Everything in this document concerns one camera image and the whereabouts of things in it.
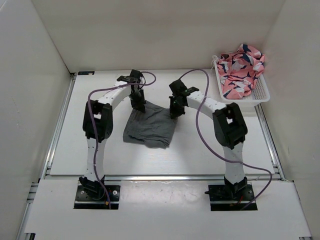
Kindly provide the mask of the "grey shorts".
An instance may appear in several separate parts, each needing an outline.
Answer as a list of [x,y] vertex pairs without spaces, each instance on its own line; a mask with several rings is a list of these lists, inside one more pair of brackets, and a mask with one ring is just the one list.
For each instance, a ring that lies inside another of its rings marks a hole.
[[149,101],[144,106],[145,112],[132,110],[123,131],[123,141],[153,149],[168,148],[178,120],[170,117],[168,108]]

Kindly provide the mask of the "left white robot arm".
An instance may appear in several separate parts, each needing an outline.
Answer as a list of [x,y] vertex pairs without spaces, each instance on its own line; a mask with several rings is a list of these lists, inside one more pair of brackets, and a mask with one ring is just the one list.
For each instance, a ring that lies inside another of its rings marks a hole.
[[82,124],[88,147],[87,165],[86,172],[79,181],[93,200],[109,199],[104,186],[103,162],[107,139],[114,127],[113,110],[125,98],[130,98],[134,110],[146,112],[143,79],[142,72],[132,70],[130,75],[118,77],[114,86],[106,89],[105,94],[97,100],[91,99],[92,93],[88,96]]

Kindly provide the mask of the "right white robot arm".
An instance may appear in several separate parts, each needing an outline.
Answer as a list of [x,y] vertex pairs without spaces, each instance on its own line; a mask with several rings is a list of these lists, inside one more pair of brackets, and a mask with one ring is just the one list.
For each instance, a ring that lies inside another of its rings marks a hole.
[[238,199],[247,186],[243,168],[243,145],[248,128],[236,103],[225,104],[183,83],[169,85],[172,91],[169,114],[172,119],[185,114],[185,107],[198,110],[213,120],[214,135],[222,146],[225,161],[224,193],[230,200]]

